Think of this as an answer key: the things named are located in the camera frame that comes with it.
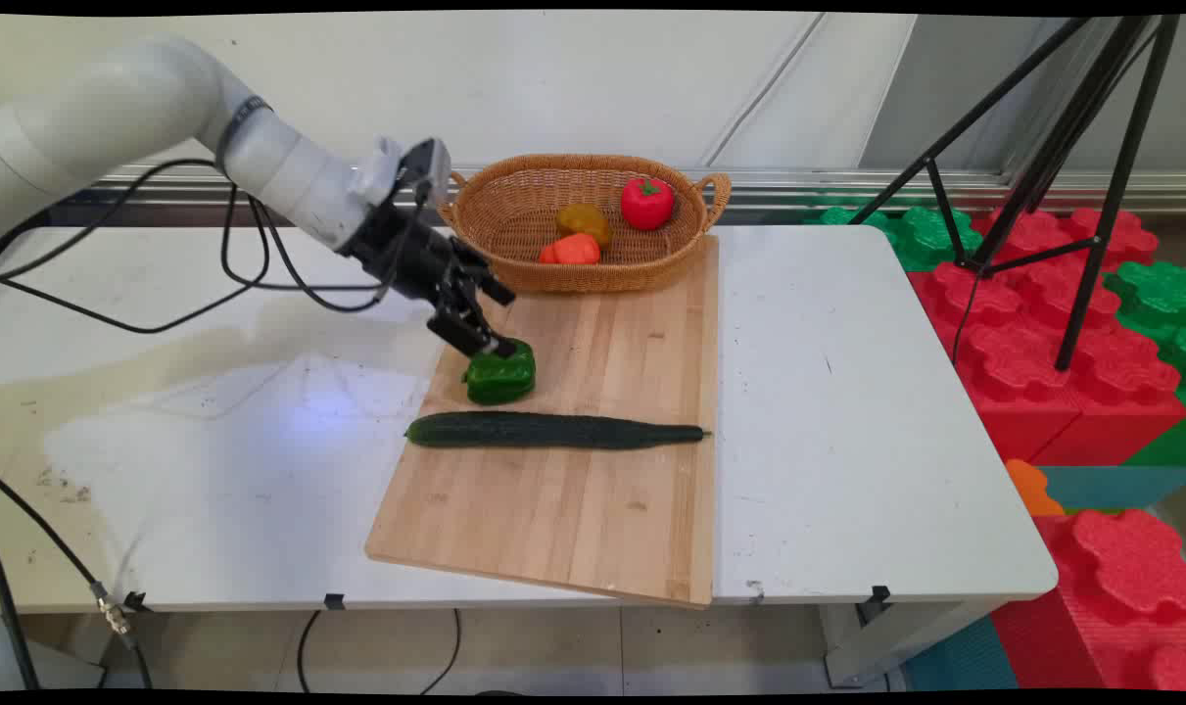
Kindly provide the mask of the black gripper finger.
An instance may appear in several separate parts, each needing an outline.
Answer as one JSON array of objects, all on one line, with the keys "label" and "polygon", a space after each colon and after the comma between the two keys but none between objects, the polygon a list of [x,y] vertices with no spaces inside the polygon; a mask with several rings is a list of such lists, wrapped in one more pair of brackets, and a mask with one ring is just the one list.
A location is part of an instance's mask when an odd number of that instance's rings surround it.
[{"label": "black gripper finger", "polygon": [[476,355],[509,358],[518,349],[515,339],[504,338],[490,325],[479,299],[473,294],[439,296],[427,328],[467,358]]},{"label": "black gripper finger", "polygon": [[458,277],[463,277],[476,291],[482,291],[489,299],[500,306],[511,305],[515,301],[515,293],[495,277],[491,263],[482,255],[480,250],[470,244],[453,244],[452,253],[457,259],[455,271]]}]

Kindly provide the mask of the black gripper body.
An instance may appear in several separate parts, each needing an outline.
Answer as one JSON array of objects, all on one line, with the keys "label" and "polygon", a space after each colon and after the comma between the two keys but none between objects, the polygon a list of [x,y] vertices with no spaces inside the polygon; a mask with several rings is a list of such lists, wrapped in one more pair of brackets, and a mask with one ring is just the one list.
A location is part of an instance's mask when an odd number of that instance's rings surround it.
[{"label": "black gripper body", "polygon": [[453,244],[464,242],[425,224],[419,207],[406,210],[385,202],[369,207],[365,220],[336,253],[358,260],[393,293],[433,306],[439,296],[482,293],[458,277]]}]

